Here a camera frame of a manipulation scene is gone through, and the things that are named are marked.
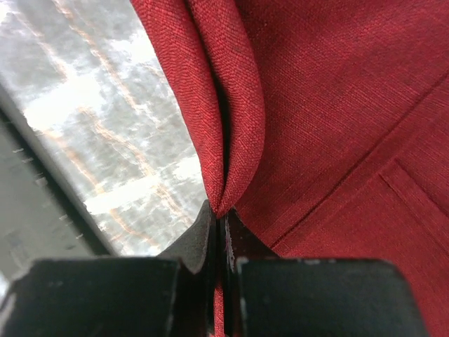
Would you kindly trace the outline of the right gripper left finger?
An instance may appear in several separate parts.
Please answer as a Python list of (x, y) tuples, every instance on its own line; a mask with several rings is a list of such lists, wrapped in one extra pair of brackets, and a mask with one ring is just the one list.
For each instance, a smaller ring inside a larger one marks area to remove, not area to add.
[(180, 264), (170, 323), (171, 336), (209, 336), (214, 332), (216, 217), (205, 200), (193, 224), (159, 254)]

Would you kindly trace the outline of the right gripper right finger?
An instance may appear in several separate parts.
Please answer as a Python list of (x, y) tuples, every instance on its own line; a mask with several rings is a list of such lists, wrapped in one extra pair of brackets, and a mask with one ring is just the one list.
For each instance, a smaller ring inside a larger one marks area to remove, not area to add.
[(218, 239), (220, 243), (224, 334), (233, 336), (239, 325), (237, 259), (265, 259), (278, 258), (279, 256), (243, 224), (235, 209), (231, 209), (223, 216), (217, 225), (220, 230)]

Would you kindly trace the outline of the dark red cloth napkin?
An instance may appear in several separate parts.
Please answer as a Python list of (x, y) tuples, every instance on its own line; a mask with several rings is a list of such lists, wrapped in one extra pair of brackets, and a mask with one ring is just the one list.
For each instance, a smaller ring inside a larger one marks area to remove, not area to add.
[(395, 263), (448, 335), (448, 2), (134, 1), (219, 216)]

